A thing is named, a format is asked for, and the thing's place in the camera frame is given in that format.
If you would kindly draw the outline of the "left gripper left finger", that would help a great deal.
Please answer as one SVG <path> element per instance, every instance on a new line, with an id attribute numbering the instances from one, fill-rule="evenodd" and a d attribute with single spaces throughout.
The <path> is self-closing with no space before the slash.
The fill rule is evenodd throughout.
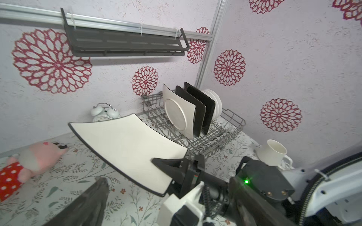
<path id="1" fill-rule="evenodd" d="M 96 182 L 72 201 L 64 210 L 45 223 L 46 226 L 101 226 L 109 186 L 105 178 Z"/>

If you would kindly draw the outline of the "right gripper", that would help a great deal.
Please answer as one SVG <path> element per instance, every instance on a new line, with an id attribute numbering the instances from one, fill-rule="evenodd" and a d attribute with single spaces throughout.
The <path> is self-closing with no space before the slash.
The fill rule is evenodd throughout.
<path id="1" fill-rule="evenodd" d="M 228 200 L 227 182 L 206 172 L 206 160 L 199 154 L 190 159 L 153 158 L 151 162 L 172 178 L 167 193 L 178 198 L 184 197 L 200 182 L 209 188 L 211 200 L 223 203 Z"/>

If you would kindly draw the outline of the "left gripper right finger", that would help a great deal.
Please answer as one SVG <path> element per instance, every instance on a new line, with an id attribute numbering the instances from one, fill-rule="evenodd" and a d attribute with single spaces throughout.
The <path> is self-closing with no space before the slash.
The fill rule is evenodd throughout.
<path id="1" fill-rule="evenodd" d="M 227 219 L 238 226 L 295 225 L 237 177 L 229 181 L 229 200 Z"/>

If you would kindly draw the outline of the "white square plate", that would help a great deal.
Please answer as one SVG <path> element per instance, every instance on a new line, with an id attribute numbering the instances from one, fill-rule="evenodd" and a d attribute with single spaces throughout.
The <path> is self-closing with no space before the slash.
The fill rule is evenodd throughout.
<path id="1" fill-rule="evenodd" d="M 192 118 L 194 105 L 183 100 L 163 84 L 164 109 L 172 125 L 187 139 L 192 140 Z"/>
<path id="2" fill-rule="evenodd" d="M 182 159 L 183 147 L 164 137 L 138 116 L 100 122 L 70 122 L 71 131 L 101 160 L 144 190 L 163 197 L 171 177 L 151 161 Z"/>

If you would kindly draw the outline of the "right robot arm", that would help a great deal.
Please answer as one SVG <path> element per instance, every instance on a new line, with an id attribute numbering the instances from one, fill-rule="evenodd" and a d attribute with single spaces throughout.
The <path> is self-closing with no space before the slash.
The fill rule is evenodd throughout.
<path id="1" fill-rule="evenodd" d="M 205 159 L 155 158 L 170 176 L 161 226 L 213 226 L 217 217 L 238 226 L 345 226 L 362 221 L 362 155 L 315 169 L 305 186 L 293 186 L 275 166 L 244 157 L 225 182 L 205 172 Z"/>

